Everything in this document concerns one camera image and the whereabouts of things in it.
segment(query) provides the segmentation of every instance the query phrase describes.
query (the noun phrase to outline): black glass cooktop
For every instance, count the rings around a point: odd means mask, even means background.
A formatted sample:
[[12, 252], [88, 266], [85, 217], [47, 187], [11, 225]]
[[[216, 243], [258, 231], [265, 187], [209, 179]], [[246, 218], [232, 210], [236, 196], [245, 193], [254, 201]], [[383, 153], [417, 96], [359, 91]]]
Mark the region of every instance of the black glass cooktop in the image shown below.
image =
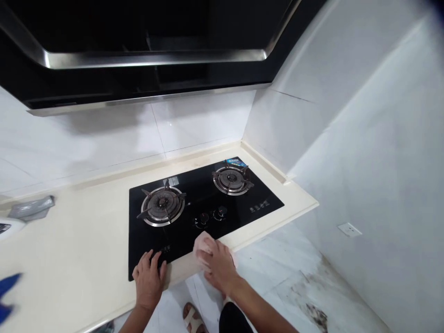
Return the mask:
[[214, 239], [284, 204], [234, 157], [129, 190], [128, 279], [144, 252], [162, 250], [159, 264], [193, 249], [202, 231]]

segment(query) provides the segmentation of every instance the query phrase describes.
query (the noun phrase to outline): cream countertop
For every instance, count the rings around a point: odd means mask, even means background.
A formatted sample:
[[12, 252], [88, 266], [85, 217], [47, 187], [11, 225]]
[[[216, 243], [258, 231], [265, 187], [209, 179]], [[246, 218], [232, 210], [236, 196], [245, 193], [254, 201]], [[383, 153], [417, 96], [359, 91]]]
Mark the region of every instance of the cream countertop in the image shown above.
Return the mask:
[[[0, 242], [1, 277], [24, 273], [2, 299], [16, 308], [0, 332], [84, 333], [131, 310], [136, 286], [128, 281], [129, 189], [235, 156], [285, 206], [222, 237], [233, 251], [318, 205], [244, 143], [56, 189], [56, 205], [46, 218]], [[198, 271], [190, 253], [168, 265], [168, 283]]]

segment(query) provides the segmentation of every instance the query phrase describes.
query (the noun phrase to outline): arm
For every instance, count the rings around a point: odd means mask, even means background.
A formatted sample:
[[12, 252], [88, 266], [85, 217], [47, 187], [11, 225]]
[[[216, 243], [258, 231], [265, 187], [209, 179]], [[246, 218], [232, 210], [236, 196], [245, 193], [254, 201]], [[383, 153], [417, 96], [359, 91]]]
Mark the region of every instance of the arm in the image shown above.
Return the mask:
[[199, 256], [208, 263], [210, 272], [205, 272], [208, 282], [230, 297], [245, 313], [258, 333], [298, 333], [298, 331], [268, 304], [241, 278], [234, 267], [228, 247], [218, 240], [216, 244], [206, 240], [213, 255], [204, 251]]
[[145, 252], [140, 258], [139, 264], [134, 267], [133, 278], [136, 282], [136, 306], [131, 311], [128, 319], [123, 325], [120, 333], [142, 333], [154, 309], [159, 303], [165, 284], [167, 272], [167, 262], [164, 261], [160, 268], [160, 274], [157, 271], [157, 261], [160, 253], [158, 252], [151, 259], [153, 250]]

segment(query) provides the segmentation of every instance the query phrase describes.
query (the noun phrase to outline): wall outlet cover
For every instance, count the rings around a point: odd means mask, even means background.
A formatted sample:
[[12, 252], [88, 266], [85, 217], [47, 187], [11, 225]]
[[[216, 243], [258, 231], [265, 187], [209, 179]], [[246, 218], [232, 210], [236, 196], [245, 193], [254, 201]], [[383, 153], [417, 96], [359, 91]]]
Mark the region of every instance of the wall outlet cover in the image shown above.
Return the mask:
[[338, 226], [338, 228], [348, 237], [356, 237], [362, 235], [362, 232], [360, 232], [358, 229], [356, 229], [354, 226], [352, 226], [349, 223], [341, 224], [340, 226]]

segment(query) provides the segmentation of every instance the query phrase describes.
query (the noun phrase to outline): burner grate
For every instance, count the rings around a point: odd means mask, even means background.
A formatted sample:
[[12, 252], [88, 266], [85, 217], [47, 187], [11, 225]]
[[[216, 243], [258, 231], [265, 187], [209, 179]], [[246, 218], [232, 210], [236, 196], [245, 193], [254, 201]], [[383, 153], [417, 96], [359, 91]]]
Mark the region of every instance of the burner grate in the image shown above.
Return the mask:
[[213, 172], [213, 182], [221, 192], [231, 196], [239, 196], [254, 186], [249, 181], [248, 171], [249, 168], [247, 166], [243, 169], [238, 169], [234, 166], [229, 166], [225, 161], [224, 167]]
[[146, 195], [143, 200], [141, 213], [137, 216], [153, 227], [163, 227], [173, 223], [185, 208], [186, 193], [175, 187], [170, 187], [167, 179], [164, 187], [152, 192], [142, 189]]

